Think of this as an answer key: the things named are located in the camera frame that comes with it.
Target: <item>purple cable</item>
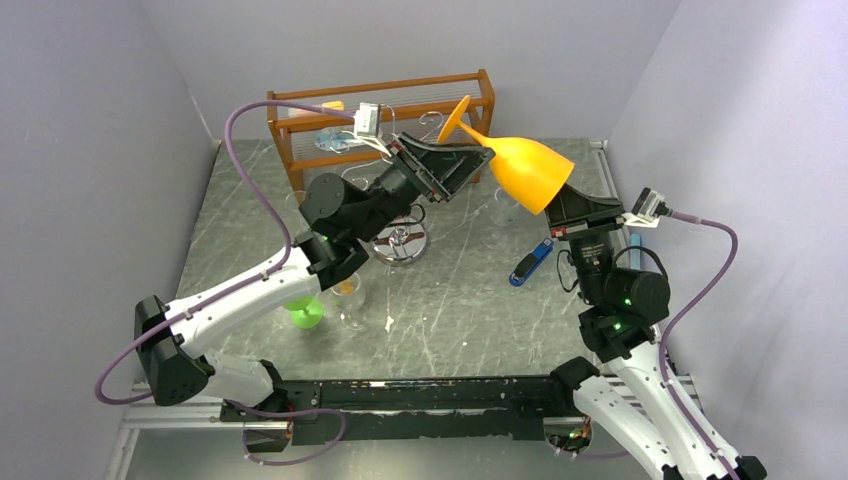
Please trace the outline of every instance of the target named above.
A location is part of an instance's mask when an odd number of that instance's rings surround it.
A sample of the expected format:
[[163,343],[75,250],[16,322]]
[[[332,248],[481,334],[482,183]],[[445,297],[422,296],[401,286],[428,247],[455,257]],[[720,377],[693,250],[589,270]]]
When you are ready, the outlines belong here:
[[[227,118],[227,122],[224,124],[224,144],[227,146],[227,152],[230,154],[230,160],[232,160],[233,165],[236,167],[236,170],[238,171],[239,175],[241,175],[241,178],[244,181],[244,183],[247,185],[247,187],[250,189],[250,191],[253,192],[253,195],[256,197],[257,200],[259,200],[259,203],[261,203],[262,206],[265,207],[265,210],[268,211],[268,214],[271,215],[271,218],[274,219],[274,222],[277,224],[277,226],[280,227],[280,230],[283,232],[283,238],[285,240],[286,252],[283,254],[283,258],[281,258],[279,262],[270,266],[268,268],[268,270],[266,270],[264,272],[264,275],[270,275],[273,272],[276,272],[277,270],[283,268],[283,265],[285,265],[285,263],[288,261],[289,255],[291,255],[291,248],[292,248],[291,234],[289,234],[289,230],[288,230],[288,228],[286,228],[286,224],[283,223],[283,219],[280,218],[280,214],[277,213],[276,210],[274,210],[274,207],[271,206],[271,203],[268,202],[268,199],[265,198],[265,195],[263,195],[262,191],[259,190],[259,187],[257,187],[256,184],[253,183],[253,180],[250,179],[250,176],[247,174],[247,171],[244,169],[244,165],[241,164],[241,160],[239,160],[238,154],[236,154],[235,147],[233,146],[233,123],[235,123],[236,119],[242,113],[244,113],[248,110],[253,110],[254,108],[267,107],[267,106],[298,108],[298,109],[307,110],[307,111],[310,111],[310,112],[323,113],[325,115],[335,115],[337,117],[342,117],[342,118],[353,120],[353,114],[349,113],[349,112],[344,112],[344,111],[341,111],[341,110],[333,110],[333,109],[324,108],[324,107],[314,107],[312,105],[306,105],[306,104],[299,103],[299,102],[290,102],[290,101],[287,101],[287,100],[262,100],[260,102],[248,103],[247,105],[239,107],[236,111],[234,111],[233,113],[230,114],[229,118]],[[259,281],[259,280],[265,278],[264,275],[262,273],[258,273],[256,275],[253,275],[252,277],[245,278],[244,280],[242,280],[238,283],[235,283],[235,284],[221,290],[220,292],[204,299],[203,301],[198,302],[194,306],[189,307],[188,312],[189,313],[197,312],[197,311],[201,310],[202,308],[204,308],[208,305],[211,305],[211,304],[217,302],[218,300],[226,297],[227,295],[230,295],[231,293],[233,293],[237,290],[241,290],[242,288],[250,285],[253,282],[256,282],[256,281]],[[109,363],[109,365],[106,367],[106,369],[103,371],[103,373],[101,373],[100,376],[97,378],[97,382],[94,385],[94,396],[97,397],[97,400],[99,400],[100,402],[105,403],[107,405],[126,405],[126,404],[129,404],[129,403],[135,403],[139,400],[144,400],[145,398],[149,398],[150,396],[152,396],[153,394],[148,392],[148,393],[143,393],[141,395],[136,395],[134,397],[111,398],[111,397],[106,396],[105,393],[103,393],[103,384],[106,382],[106,378],[109,376],[109,374],[112,373],[112,370],[114,370],[115,367],[117,367],[118,364],[121,363],[121,361],[124,358],[126,358],[130,353],[132,353],[136,348],[138,348],[140,345],[144,344],[144,342],[149,340],[151,337],[153,337],[157,333],[161,332],[162,330],[164,330],[166,328],[169,328],[171,325],[179,322],[180,320],[182,320],[184,318],[185,318],[184,312],[178,313],[173,318],[169,318],[168,320],[166,320],[166,321],[160,323],[159,325],[156,325],[155,327],[151,328],[150,330],[146,331],[144,334],[140,335],[132,343],[130,343],[126,348],[121,350],[121,353],[119,353],[118,356],[115,357],[115,359],[112,360],[111,363]]]
[[[701,424],[698,423],[698,421],[692,415],[692,412],[690,412],[689,409],[686,408],[686,405],[683,403],[680,394],[677,393],[677,389],[674,384],[668,383],[670,375],[668,373],[668,362],[666,362],[665,358],[666,353],[668,352],[668,339],[671,336],[671,331],[680,322],[680,319],[682,319],[684,315],[689,313],[689,310],[692,310],[692,308],[697,305],[698,302],[701,301],[701,299],[703,299],[708,293],[710,293],[710,290],[715,287],[718,281],[721,280],[721,277],[723,277],[724,274],[727,272],[727,269],[730,268],[730,264],[732,264],[733,259],[736,258],[736,251],[739,249],[739,238],[736,236],[736,232],[734,232],[732,228],[728,227],[727,225],[724,225],[723,223],[713,222],[711,220],[702,220],[693,215],[687,215],[685,213],[679,212],[672,212],[671,218],[683,222],[693,223],[695,225],[706,225],[708,227],[717,228],[719,230],[723,230],[728,235],[730,235],[730,253],[727,255],[727,260],[724,261],[724,265],[721,266],[721,269],[719,269],[718,273],[716,273],[712,280],[710,280],[710,283],[708,283],[707,286],[703,288],[703,290],[698,292],[698,294],[695,295],[695,298],[690,300],[689,303],[687,303],[686,306],[683,307],[683,309],[680,310],[680,312],[678,312],[677,315],[675,315],[674,318],[671,319],[671,321],[668,323],[668,326],[666,326],[665,331],[663,332],[662,339],[660,340],[660,373],[662,374],[663,382],[665,382],[666,386],[668,387],[668,393],[671,394],[671,398],[674,400],[674,403],[677,404],[677,407],[680,409],[680,413],[682,413],[683,416],[686,417],[686,420],[689,421],[689,424],[692,425],[692,428],[695,429],[695,431],[698,433],[698,436],[700,436],[704,443],[706,443],[707,446],[710,447],[710,450],[712,450],[713,453],[716,453],[718,451],[718,447],[716,446],[715,442],[713,442],[712,438],[710,438],[707,432],[704,431],[704,429],[701,427]],[[724,466],[724,468],[727,470],[727,473],[728,475],[730,475],[730,478],[733,480],[739,480],[739,476],[736,474],[736,471],[730,465],[730,462],[723,455],[718,455],[717,453],[716,455],[718,456],[718,459],[721,462],[722,466]]]
[[243,410],[251,415],[256,415],[257,417],[265,417],[265,418],[296,418],[296,417],[305,417],[307,415],[314,414],[329,414],[335,415],[339,417],[339,420],[342,421],[342,425],[339,428],[339,433],[336,434],[335,438],[330,440],[327,444],[325,444],[322,448],[316,450],[315,452],[310,453],[309,455],[296,458],[294,460],[284,460],[284,461],[273,461],[273,460],[262,460],[259,457],[254,456],[247,449],[247,430],[243,431],[241,434],[242,439],[242,449],[244,450],[244,458],[250,460],[253,463],[257,463],[259,465],[267,465],[269,467],[287,467],[289,465],[297,465],[298,463],[308,462],[313,458],[323,455],[327,453],[331,448],[335,447],[339,441],[344,436],[345,431],[347,430],[347,419],[344,414],[339,410],[335,410],[332,408],[314,408],[311,410],[300,410],[297,412],[281,412],[281,413],[272,413],[272,412],[263,412],[261,410],[256,410],[255,408],[250,408],[248,406],[242,405],[238,402],[230,401],[233,405],[235,405],[240,410]]

